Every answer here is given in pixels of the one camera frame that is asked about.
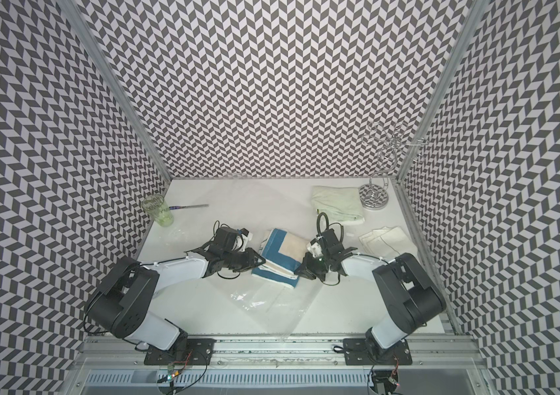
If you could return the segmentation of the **blue and beige towel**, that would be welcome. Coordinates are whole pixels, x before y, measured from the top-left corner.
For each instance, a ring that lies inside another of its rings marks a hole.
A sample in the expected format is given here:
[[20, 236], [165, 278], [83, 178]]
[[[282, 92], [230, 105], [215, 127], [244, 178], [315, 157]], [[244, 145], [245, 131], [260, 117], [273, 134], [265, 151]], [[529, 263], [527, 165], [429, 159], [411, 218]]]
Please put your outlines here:
[[253, 277], [295, 289], [299, 276], [295, 271], [308, 252], [309, 241], [286, 230], [274, 228], [266, 233], [260, 248], [265, 263], [252, 270]]

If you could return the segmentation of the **clear plastic vacuum bag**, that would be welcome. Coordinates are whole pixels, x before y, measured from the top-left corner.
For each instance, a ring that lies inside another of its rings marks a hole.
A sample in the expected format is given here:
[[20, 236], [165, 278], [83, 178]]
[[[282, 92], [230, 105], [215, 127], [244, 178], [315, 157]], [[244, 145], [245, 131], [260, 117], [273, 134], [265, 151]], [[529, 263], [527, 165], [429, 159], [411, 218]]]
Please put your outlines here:
[[[202, 227], [219, 220], [253, 233], [256, 251], [266, 233], [280, 228], [309, 242], [315, 235], [317, 186], [353, 187], [344, 179], [232, 179], [203, 181], [198, 201]], [[299, 279], [295, 286], [269, 281], [267, 271], [201, 281], [194, 290], [205, 301], [195, 308], [195, 332], [203, 334], [273, 334], [344, 332], [344, 300], [352, 281], [329, 273], [324, 281]]]

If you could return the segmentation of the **white towel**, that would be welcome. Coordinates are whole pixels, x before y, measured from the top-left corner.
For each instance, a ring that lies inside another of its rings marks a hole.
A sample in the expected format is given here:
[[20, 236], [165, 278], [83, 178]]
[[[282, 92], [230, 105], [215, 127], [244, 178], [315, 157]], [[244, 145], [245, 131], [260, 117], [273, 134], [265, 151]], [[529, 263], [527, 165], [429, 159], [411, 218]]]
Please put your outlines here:
[[363, 250], [371, 256], [383, 258], [386, 261], [409, 253], [418, 258], [418, 248], [399, 226], [384, 227], [372, 230], [359, 237]]

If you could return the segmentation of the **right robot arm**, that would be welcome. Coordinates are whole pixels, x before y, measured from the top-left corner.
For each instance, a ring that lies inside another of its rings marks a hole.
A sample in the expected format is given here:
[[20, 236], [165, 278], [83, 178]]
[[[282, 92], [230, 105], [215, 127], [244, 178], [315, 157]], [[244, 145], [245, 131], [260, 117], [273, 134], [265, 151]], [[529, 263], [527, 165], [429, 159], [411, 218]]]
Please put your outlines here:
[[365, 333], [365, 352], [377, 359], [406, 337], [446, 310], [447, 303], [420, 262], [411, 253], [390, 260], [345, 247], [334, 230], [319, 232], [294, 274], [308, 280], [324, 280], [328, 273], [356, 277], [374, 283], [386, 314]]

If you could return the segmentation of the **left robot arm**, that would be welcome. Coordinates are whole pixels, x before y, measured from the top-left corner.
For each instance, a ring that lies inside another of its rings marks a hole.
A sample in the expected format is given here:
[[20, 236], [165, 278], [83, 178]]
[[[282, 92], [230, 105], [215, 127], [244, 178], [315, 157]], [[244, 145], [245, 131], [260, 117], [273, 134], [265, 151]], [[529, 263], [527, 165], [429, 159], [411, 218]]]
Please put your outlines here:
[[84, 319], [119, 339], [144, 342], [171, 353], [187, 333], [150, 311], [155, 295], [169, 286], [211, 277], [223, 269], [243, 273], [262, 266], [266, 259], [248, 247], [249, 239], [248, 230], [220, 227], [209, 241], [186, 251], [181, 258], [153, 263], [122, 258], [95, 288], [84, 307]]

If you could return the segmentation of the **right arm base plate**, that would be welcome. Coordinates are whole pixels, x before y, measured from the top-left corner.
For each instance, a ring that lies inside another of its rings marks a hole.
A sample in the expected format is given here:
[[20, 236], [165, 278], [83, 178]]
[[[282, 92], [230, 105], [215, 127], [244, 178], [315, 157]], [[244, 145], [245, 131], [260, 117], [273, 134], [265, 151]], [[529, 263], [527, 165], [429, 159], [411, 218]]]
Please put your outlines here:
[[342, 355], [346, 365], [401, 365], [413, 364], [408, 343], [399, 341], [390, 348], [382, 348], [366, 338], [344, 338]]

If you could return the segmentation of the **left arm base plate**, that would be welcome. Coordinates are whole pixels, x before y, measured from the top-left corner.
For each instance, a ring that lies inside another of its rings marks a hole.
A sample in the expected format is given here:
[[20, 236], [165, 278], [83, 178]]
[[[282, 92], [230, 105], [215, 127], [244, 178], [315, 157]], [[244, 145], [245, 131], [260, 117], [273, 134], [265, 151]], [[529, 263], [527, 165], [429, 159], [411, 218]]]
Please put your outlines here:
[[213, 338], [193, 337], [178, 339], [167, 351], [150, 346], [145, 354], [144, 365], [208, 365], [215, 345], [216, 340]]

